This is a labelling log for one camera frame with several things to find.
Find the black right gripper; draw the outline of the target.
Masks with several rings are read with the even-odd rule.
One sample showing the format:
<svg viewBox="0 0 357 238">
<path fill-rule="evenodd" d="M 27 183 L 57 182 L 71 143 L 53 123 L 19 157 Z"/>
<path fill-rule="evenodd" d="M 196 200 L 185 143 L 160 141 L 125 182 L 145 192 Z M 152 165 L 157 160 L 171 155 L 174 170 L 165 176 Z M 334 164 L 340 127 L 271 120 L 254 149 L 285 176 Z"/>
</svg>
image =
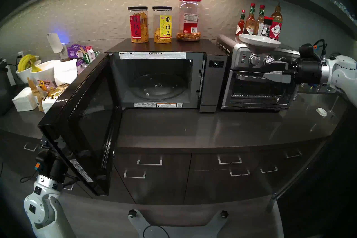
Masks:
<svg viewBox="0 0 357 238">
<path fill-rule="evenodd" d="M 298 58 L 290 64 L 288 62 L 274 61 L 263 64 L 258 69 L 264 73 L 263 78 L 273 82 L 290 84 L 291 78 L 296 84 L 320 84 L 322 78 L 322 65 L 320 61 L 311 58 Z"/>
</svg>

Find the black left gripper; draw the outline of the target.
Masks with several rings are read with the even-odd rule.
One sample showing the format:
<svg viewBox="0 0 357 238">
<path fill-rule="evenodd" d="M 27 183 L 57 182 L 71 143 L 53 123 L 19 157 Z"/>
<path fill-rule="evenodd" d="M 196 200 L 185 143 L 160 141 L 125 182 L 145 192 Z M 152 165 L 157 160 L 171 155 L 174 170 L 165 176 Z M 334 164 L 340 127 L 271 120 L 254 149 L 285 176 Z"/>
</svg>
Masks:
<svg viewBox="0 0 357 238">
<path fill-rule="evenodd" d="M 64 185 L 69 185 L 69 182 L 65 182 L 66 178 L 72 179 L 72 176 L 68 174 L 69 167 L 57 151 L 51 150 L 52 145 L 48 142 L 46 136 L 42 136 L 40 139 L 40 147 L 43 148 L 41 150 L 41 175 Z"/>
</svg>

